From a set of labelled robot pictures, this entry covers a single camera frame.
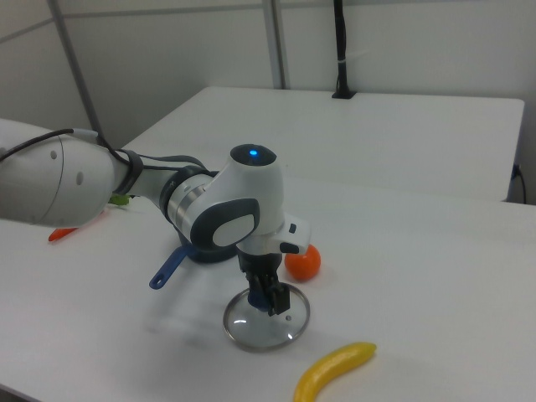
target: green vegetable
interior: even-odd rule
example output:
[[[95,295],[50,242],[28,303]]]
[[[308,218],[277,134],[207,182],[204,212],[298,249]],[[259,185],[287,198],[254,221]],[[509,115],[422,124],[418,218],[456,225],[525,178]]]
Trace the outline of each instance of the green vegetable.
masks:
[[[112,196],[108,200],[108,203],[122,206],[122,205],[128,205],[130,201],[131,201],[131,198],[128,195],[112,194]]]

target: toy carrot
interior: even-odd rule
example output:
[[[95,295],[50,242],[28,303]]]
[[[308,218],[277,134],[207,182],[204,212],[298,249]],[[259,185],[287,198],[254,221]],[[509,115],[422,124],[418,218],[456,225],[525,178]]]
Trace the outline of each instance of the toy carrot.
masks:
[[[74,232],[78,228],[68,228],[68,229],[56,229],[54,232],[52,232],[49,236],[49,241],[56,241],[59,240],[69,233]]]

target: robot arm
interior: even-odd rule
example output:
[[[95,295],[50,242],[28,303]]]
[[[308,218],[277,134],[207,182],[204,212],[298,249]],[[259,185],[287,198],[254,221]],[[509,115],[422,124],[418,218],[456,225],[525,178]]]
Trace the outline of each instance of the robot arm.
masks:
[[[97,216],[112,193],[149,198],[203,255],[236,246],[250,304],[270,315],[288,309],[288,287],[276,270],[282,253],[305,253],[311,230],[282,209],[281,168],[272,151],[235,147],[214,174],[192,157],[117,153],[96,145],[93,131],[75,129],[5,157],[46,132],[0,120],[0,219],[75,227]]]

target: yellow banana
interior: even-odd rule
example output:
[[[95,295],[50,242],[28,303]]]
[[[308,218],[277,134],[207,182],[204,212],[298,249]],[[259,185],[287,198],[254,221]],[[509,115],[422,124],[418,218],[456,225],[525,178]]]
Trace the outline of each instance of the yellow banana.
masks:
[[[367,362],[374,355],[373,343],[350,343],[314,363],[300,378],[294,402],[312,402],[332,379]]]

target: black pole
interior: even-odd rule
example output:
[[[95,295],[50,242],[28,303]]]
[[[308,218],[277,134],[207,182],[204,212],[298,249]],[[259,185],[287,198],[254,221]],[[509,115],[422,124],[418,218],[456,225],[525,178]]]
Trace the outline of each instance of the black pole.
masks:
[[[346,25],[344,23],[343,0],[333,0],[333,9],[335,11],[335,34],[337,36],[338,79],[337,89],[332,95],[332,98],[351,99],[356,94],[356,91],[348,88],[346,74]]]

